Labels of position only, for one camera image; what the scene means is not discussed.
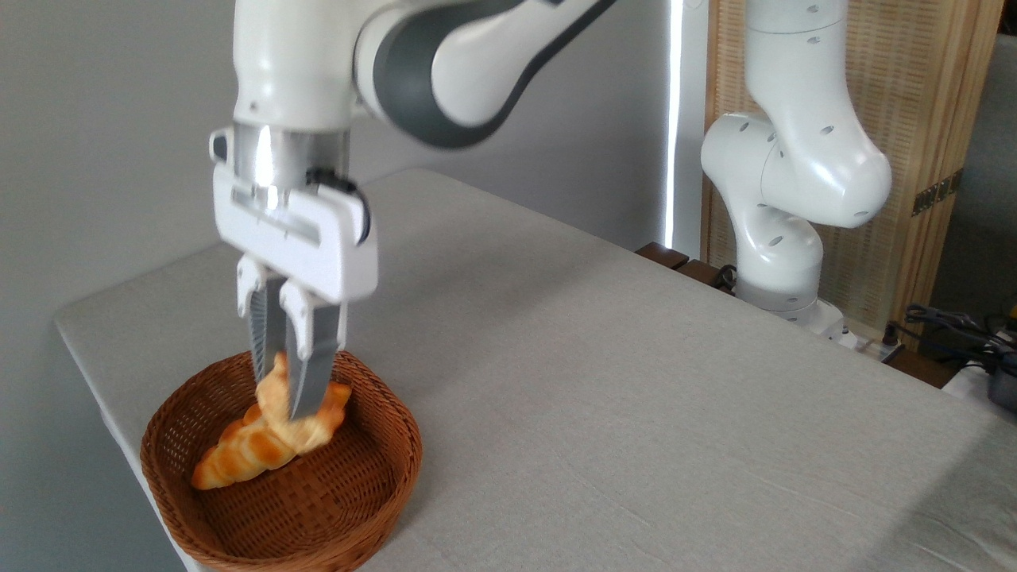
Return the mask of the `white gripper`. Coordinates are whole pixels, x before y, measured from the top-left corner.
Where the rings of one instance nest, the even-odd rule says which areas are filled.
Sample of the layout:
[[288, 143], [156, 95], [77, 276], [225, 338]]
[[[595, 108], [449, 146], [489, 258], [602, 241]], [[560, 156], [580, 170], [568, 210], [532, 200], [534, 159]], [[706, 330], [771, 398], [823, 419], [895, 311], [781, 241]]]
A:
[[338, 303], [377, 289], [377, 235], [367, 207], [323, 185], [255, 186], [223, 163], [215, 164], [213, 201], [219, 235], [247, 254], [236, 267], [236, 293], [254, 379], [265, 379], [286, 349], [289, 419], [313, 416], [346, 344], [348, 307]]

